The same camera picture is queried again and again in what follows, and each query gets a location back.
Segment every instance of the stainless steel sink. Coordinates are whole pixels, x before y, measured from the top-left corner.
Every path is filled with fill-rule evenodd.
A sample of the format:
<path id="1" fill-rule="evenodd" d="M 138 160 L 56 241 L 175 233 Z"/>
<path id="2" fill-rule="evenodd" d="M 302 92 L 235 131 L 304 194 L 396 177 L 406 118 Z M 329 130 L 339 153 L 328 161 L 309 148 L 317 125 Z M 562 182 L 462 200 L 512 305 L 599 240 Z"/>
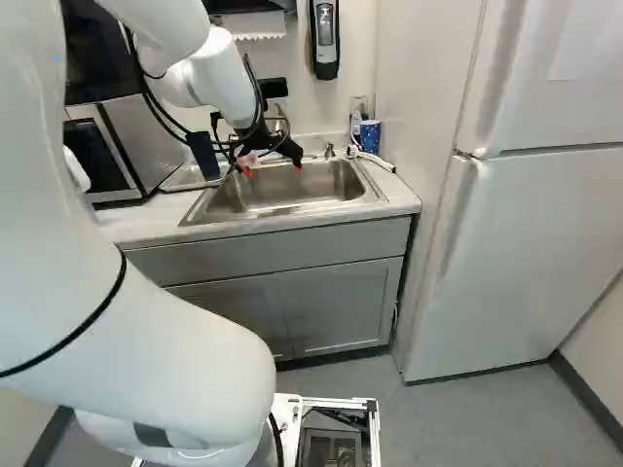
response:
<path id="1" fill-rule="evenodd" d="M 230 173 L 216 193 L 208 190 L 197 200 L 179 225 L 283 216 L 385 200 L 359 162 L 304 160 L 299 172 L 291 163 L 282 162 L 255 168 L 250 179 Z"/>

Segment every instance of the white countertop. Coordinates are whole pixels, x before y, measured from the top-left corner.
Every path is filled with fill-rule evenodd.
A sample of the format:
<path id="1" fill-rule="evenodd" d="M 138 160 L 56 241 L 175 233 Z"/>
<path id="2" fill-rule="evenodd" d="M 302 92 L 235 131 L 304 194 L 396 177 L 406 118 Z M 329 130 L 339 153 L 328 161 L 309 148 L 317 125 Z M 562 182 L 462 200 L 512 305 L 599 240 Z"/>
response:
<path id="1" fill-rule="evenodd" d="M 421 202 L 405 183 L 372 162 L 362 165 L 377 183 L 387 202 L 338 208 L 322 212 L 288 214 L 262 219 L 228 221 L 201 226 L 177 227 L 202 190 L 155 194 L 140 206 L 97 212 L 103 234 L 124 249 L 170 245 L 245 234 L 286 231 L 343 222 L 364 221 L 421 212 Z"/>

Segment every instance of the bottle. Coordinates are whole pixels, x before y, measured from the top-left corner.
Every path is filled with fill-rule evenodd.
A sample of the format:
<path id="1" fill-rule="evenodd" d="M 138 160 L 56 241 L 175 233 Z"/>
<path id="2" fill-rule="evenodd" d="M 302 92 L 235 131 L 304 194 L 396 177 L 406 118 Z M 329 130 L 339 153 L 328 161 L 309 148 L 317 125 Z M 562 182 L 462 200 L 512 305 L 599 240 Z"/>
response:
<path id="1" fill-rule="evenodd" d="M 370 118 L 368 97 L 365 94 L 357 94 L 350 98 L 348 105 L 349 119 L 348 131 L 350 139 L 361 147 L 361 122 Z"/>

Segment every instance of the blue cup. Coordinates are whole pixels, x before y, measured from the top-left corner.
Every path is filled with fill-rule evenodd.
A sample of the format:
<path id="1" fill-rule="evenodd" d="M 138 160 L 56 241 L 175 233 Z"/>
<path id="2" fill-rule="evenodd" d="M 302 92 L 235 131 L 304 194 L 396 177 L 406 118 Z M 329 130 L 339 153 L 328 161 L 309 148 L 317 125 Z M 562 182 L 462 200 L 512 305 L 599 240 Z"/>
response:
<path id="1" fill-rule="evenodd" d="M 379 155 L 381 147 L 381 122 L 364 120 L 361 122 L 361 147 L 366 153 Z"/>

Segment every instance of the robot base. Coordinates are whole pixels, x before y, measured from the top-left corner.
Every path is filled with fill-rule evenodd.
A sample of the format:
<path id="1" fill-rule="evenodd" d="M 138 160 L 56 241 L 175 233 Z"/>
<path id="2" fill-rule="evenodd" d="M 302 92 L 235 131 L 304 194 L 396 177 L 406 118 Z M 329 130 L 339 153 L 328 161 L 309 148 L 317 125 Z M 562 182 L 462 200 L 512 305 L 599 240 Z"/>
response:
<path id="1" fill-rule="evenodd" d="M 272 412 L 281 430 L 283 467 L 381 467 L 381 423 L 376 400 L 277 393 Z M 134 458 L 130 467 L 157 464 Z M 277 467 L 268 422 L 246 467 Z"/>

